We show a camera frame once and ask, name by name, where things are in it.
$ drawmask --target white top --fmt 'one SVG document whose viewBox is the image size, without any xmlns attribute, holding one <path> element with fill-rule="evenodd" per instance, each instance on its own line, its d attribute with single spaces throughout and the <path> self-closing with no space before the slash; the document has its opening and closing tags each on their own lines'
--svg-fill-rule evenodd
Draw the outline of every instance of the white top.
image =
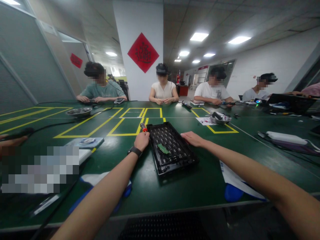
<svg viewBox="0 0 320 240">
<path fill-rule="evenodd" d="M 242 100 L 243 101 L 250 101 L 251 99 L 256 99 L 256 98 L 268 100 L 269 95 L 270 95 L 270 93 L 268 93 L 265 90 L 260 90 L 257 94 L 252 88 L 250 88 L 249 90 L 244 92 L 244 94 L 242 96 Z"/>
<path fill-rule="evenodd" d="M 200 83 L 194 93 L 194 96 L 200 96 L 205 98 L 214 98 L 225 100 L 230 97 L 224 86 L 211 87 L 208 82 Z"/>
<path fill-rule="evenodd" d="M 168 81 L 164 89 L 162 89 L 159 81 L 157 81 L 154 84 L 152 84 L 151 87 L 156 92 L 156 94 L 154 95 L 155 98 L 167 99 L 173 97 L 172 90 L 176 87 L 176 85 L 173 82 Z"/>
</svg>

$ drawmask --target green table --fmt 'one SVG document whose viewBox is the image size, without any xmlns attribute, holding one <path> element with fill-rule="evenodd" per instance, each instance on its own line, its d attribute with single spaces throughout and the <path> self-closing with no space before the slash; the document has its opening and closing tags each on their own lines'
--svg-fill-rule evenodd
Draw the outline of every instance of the green table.
<svg viewBox="0 0 320 240">
<path fill-rule="evenodd" d="M 95 111 L 112 107 L 112 103 Z M 70 108 L 81 104 L 42 104 L 41 107 L 0 115 L 0 134 L 17 132 L 25 127 L 35 129 L 48 124 L 71 120 L 66 114 Z M 219 111 L 233 116 L 230 126 L 202 126 L 196 117 L 204 117 L 208 111 Z M 192 111 L 174 103 L 159 106 L 152 102 L 124 102 L 113 109 L 97 114 L 92 119 L 80 123 L 55 126 L 35 133 L 25 146 L 63 146 L 76 137 L 104 137 L 105 142 L 92 154 L 83 174 L 111 171 L 127 154 L 139 133 L 141 122 L 162 124 L 169 121 L 178 132 L 193 131 L 201 137 L 242 153 L 272 170 L 278 172 L 311 194 L 320 192 L 320 168 L 311 163 L 282 154 L 281 151 L 262 142 L 257 131 L 277 131 L 295 134 L 310 139 L 320 146 L 320 140 L 308 133 L 319 125 L 307 117 L 269 115 L 261 107 L 238 104 L 232 109 L 214 108 L 205 105 Z M 167 177 L 158 177 L 150 147 L 146 149 L 132 174 L 133 189 L 127 199 L 123 199 L 120 210 L 112 219 L 143 216 L 161 212 L 210 209 L 259 202 L 244 195 L 239 202 L 227 203 L 224 198 L 225 182 L 218 159 L 209 152 L 193 148 L 200 163 L 190 169 L 178 171 Z M 319 158 L 311 156 L 320 163 Z M 68 210 L 89 186 L 78 182 L 71 194 L 51 220 L 49 226 L 59 226 L 67 218 Z M 0 216 L 0 230 L 14 231 L 34 229 L 48 217 L 57 203 L 52 204 L 37 216 L 28 219 Z"/>
</svg>

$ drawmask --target green t-shirt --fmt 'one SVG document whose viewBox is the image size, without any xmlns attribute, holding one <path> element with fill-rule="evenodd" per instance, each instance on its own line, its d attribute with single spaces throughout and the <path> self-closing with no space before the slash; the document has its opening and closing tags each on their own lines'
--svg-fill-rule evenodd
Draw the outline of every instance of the green t-shirt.
<svg viewBox="0 0 320 240">
<path fill-rule="evenodd" d="M 91 83 L 88 84 L 86 89 L 80 94 L 88 98 L 96 97 L 122 97 L 125 96 L 121 87 L 113 81 L 108 81 L 105 87 L 101 87 L 99 84 Z"/>
</svg>

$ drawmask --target black tray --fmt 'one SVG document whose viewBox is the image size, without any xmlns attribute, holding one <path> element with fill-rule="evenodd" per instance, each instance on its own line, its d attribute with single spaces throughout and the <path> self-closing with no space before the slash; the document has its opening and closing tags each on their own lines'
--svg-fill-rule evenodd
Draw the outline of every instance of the black tray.
<svg viewBox="0 0 320 240">
<path fill-rule="evenodd" d="M 186 141 L 174 129 L 170 122 L 159 125 L 147 125 L 150 143 L 158 175 L 185 168 L 199 162 Z M 162 144 L 170 153 L 163 153 L 158 144 Z"/>
</svg>

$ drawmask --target black wristwatch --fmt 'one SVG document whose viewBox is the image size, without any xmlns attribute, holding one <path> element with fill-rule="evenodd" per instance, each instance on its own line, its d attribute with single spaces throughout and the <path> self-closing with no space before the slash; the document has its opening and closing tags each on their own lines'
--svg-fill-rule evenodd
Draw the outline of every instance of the black wristwatch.
<svg viewBox="0 0 320 240">
<path fill-rule="evenodd" d="M 128 154 L 131 153 L 131 152 L 134 152 L 135 154 L 137 154 L 138 157 L 140 157 L 142 155 L 142 152 L 136 147 L 130 148 L 130 150 L 128 151 Z"/>
</svg>

